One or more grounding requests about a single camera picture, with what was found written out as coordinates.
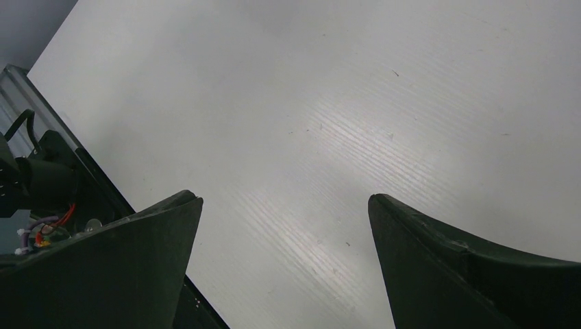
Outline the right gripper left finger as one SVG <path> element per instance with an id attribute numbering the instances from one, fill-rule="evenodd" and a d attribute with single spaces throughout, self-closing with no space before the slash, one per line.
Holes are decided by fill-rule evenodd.
<path id="1" fill-rule="evenodd" d="M 2 328 L 170 328 L 203 208 L 180 191 L 1 271 Z"/>

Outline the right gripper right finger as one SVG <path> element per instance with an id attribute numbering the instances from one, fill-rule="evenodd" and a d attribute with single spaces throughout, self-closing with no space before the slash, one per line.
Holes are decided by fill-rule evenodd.
<path id="1" fill-rule="evenodd" d="M 368 214 L 397 328 L 579 328 L 580 264 L 522 252 L 386 194 Z"/>

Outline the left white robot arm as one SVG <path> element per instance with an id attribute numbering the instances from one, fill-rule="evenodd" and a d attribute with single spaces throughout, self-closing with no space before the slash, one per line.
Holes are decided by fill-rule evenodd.
<path id="1" fill-rule="evenodd" d="M 68 163 L 69 144 L 55 130 L 40 139 L 42 151 L 16 157 L 4 136 L 1 137 L 1 217 L 18 210 L 59 212 L 77 202 L 80 175 Z"/>

